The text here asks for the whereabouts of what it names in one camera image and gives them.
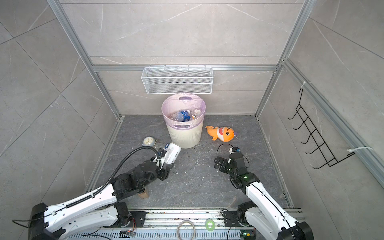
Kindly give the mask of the white label wide bottle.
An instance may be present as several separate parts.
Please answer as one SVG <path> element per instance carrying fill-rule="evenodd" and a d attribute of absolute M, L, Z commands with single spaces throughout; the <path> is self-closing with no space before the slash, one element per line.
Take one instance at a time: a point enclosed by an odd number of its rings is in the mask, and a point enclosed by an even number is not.
<path fill-rule="evenodd" d="M 173 164 L 176 161 L 181 150 L 182 150 L 182 148 L 179 147 L 178 145 L 176 145 L 174 143 L 170 143 L 168 145 L 168 147 L 166 148 L 167 152 L 165 155 L 164 163 L 167 165 Z"/>

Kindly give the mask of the clear bottle blue label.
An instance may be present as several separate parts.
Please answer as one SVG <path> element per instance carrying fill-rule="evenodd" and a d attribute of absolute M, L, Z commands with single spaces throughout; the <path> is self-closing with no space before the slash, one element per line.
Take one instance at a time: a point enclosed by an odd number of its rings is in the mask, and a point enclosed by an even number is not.
<path fill-rule="evenodd" d="M 170 120 L 176 121 L 176 122 L 188 122 L 191 118 L 191 111 L 190 110 L 181 110 L 179 112 L 176 112 L 172 114 L 170 117 Z"/>

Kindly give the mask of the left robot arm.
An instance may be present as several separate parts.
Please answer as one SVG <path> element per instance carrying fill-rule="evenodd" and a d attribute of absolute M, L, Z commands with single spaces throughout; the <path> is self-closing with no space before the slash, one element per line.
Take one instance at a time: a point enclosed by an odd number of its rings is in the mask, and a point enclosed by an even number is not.
<path fill-rule="evenodd" d="M 155 156 L 119 174 L 124 163 L 142 150 L 153 151 Z M 139 147 L 122 159 L 101 187 L 64 203 L 35 205 L 29 220 L 13 220 L 13 223 L 27 228 L 30 240 L 64 240 L 94 228 L 135 226 L 123 200 L 143 194 L 146 187 L 157 179 L 167 179 L 180 152 L 181 147 L 174 143 L 158 150 L 151 146 Z"/>

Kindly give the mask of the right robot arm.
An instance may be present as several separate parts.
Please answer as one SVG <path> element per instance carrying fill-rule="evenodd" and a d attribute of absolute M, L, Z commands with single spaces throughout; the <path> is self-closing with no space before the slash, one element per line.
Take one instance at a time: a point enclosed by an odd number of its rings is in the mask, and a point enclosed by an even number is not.
<path fill-rule="evenodd" d="M 247 161 L 240 149 L 232 145 L 228 158 L 215 158 L 215 169 L 228 174 L 233 187 L 250 199 L 238 206 L 239 223 L 254 227 L 266 240 L 313 240 L 311 227 L 297 221 L 273 199 L 260 179 L 248 171 Z"/>

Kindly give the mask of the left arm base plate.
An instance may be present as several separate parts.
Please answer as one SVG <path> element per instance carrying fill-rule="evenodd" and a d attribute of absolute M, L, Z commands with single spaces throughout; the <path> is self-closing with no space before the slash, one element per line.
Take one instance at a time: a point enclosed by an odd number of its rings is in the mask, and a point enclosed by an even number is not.
<path fill-rule="evenodd" d="M 130 212 L 127 216 L 119 218 L 118 227 L 120 228 L 133 228 L 134 224 L 136 228 L 143 228 L 147 212 L 135 211 Z"/>

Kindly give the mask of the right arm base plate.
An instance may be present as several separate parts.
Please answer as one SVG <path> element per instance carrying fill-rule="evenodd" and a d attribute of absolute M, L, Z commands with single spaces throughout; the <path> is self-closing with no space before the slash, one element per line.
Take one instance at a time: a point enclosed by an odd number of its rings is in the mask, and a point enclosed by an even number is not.
<path fill-rule="evenodd" d="M 250 227 L 245 217 L 240 217 L 237 211 L 221 210 L 221 215 L 224 219 L 225 227 Z"/>

